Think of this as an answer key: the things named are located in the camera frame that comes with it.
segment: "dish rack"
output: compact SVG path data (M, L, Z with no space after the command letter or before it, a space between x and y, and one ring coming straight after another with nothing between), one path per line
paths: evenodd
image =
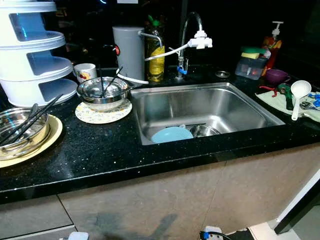
M53 0L0 0L0 84L17 107L44 106L63 94L58 104L76 93L77 84L63 78L72 63L52 53L65 37L45 29L43 13L56 10Z

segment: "light blue bowl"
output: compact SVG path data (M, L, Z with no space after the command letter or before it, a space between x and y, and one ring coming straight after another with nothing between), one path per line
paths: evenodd
M156 144L179 141L184 139L193 139L192 133L183 127L171 126L155 133L151 140Z

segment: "bottle label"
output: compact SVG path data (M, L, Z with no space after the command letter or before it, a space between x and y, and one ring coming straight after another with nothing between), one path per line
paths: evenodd
M164 54L165 53L165 46L163 46L162 48L158 47L156 50L154 50L151 53L151 57L159 55L159 54ZM149 64L149 72L152 75L158 75L164 72L164 68L165 68L165 57L159 57L156 59L153 59L150 61Z

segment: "white hose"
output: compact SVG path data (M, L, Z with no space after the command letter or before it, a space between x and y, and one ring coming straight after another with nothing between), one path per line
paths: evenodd
M121 74L119 74L119 68L115 71L115 74L117 74L117 76L121 79L124 79L124 80L127 80L127 81L130 81L130 82L133 82L133 83L137 83L137 84L149 84L148 81L142 81L142 80L138 80L138 79L135 79L135 78L131 78L131 77L128 77L128 76L123 76Z
M182 49L186 49L187 47L189 47L188 43L186 43L185 45L183 45L181 47L178 47L177 49L174 49L172 51L168 51L166 53L162 53L162 54L159 54L159 55L156 55L156 56L148 57L144 61L146 62L146 61L150 61L150 60L153 60L153 59L162 58L162 57L165 57L165 56L168 56L168 55L171 55L171 54L175 54L175 53L179 52Z

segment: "gray water filter canister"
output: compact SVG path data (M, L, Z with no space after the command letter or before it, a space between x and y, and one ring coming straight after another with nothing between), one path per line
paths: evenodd
M139 26L113 26L118 67L121 75L137 80L145 80L145 39L138 32Z

